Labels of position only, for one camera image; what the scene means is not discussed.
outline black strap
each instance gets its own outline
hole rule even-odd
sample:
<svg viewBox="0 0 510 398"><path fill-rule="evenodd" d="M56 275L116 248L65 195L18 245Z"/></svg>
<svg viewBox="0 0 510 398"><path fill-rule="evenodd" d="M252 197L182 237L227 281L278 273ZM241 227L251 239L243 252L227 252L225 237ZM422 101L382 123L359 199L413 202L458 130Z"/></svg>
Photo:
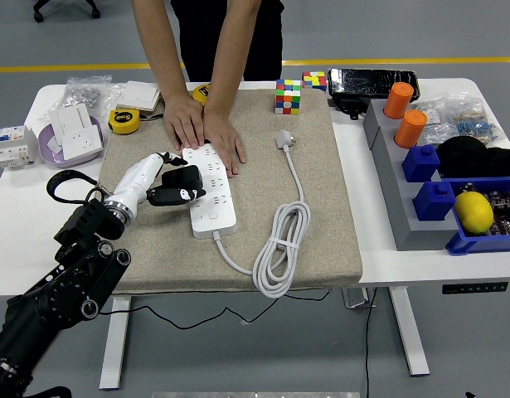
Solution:
<svg viewBox="0 0 510 398"><path fill-rule="evenodd" d="M89 191L89 193L87 194L87 198L85 200L64 199L56 195L56 189L58 186L60 186L65 181L74 180L76 178L87 181L89 184L95 186L93 189ZM100 192L102 196L104 196L104 191L101 188L97 187L97 184L98 182L95 179L87 176L82 172L78 172L77 170L63 170L61 172L58 172L50 180L48 180L48 183L46 184L46 191L48 192L48 195L50 195L52 199L60 203L72 203L75 205L83 205L84 203L89 201L90 196L92 195L93 192Z"/></svg>

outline orange cylinder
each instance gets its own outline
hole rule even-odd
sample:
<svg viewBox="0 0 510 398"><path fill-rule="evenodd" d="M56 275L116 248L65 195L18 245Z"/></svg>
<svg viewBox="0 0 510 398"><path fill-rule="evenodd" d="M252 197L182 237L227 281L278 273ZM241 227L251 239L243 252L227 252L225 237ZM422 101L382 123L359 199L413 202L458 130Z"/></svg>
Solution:
<svg viewBox="0 0 510 398"><path fill-rule="evenodd" d="M404 113L410 104L413 95L413 87L399 81L391 87L389 96L387 97L384 115L389 119L402 119Z"/></svg>
<svg viewBox="0 0 510 398"><path fill-rule="evenodd" d="M426 123L428 123L428 116L421 110L406 111L395 135L396 145L405 149L414 147Z"/></svg>

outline purple bowl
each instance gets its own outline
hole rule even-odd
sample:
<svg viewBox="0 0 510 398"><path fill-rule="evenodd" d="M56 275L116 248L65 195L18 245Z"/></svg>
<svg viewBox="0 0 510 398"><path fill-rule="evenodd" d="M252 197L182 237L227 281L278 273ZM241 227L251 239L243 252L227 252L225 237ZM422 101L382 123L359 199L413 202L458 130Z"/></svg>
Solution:
<svg viewBox="0 0 510 398"><path fill-rule="evenodd" d="M98 126L98 134L100 136L100 141L102 145L104 144L104 135L102 134L102 128L100 126L100 122L93 117L90 117L90 122ZM65 160L63 158L63 151L61 150L59 153L53 153L50 148L48 148L48 141L50 141L54 137L54 129L51 124L48 124L41 132L39 133L39 153L41 154L41 158L47 162L56 165L57 167L71 167L76 166L78 164L87 163L92 159L97 158L103 150L92 153L91 155L84 156L83 158L73 158L71 160Z"/></svg>

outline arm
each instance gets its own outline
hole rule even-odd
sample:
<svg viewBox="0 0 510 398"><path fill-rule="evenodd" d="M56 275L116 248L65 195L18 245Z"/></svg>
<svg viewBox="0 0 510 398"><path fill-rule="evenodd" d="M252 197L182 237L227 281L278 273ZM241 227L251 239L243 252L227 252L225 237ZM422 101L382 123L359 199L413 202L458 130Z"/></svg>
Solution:
<svg viewBox="0 0 510 398"><path fill-rule="evenodd" d="M214 61L211 90L204 109L205 137L220 154L229 177L239 172L238 158L245 163L245 150L238 133L229 123L229 115L244 73L260 1L228 1Z"/></svg>
<svg viewBox="0 0 510 398"><path fill-rule="evenodd" d="M204 144L202 107L187 91L163 0L132 0L144 52L166 105L164 123L176 150Z"/></svg>

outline lemon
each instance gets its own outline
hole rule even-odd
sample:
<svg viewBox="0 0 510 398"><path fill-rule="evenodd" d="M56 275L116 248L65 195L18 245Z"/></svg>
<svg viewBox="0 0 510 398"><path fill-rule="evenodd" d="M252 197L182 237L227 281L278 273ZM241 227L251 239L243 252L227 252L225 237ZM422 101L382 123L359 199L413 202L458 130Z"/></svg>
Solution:
<svg viewBox="0 0 510 398"><path fill-rule="evenodd" d="M463 192L455 198L455 212L465 230L483 234L494 221L493 208L479 192Z"/></svg>

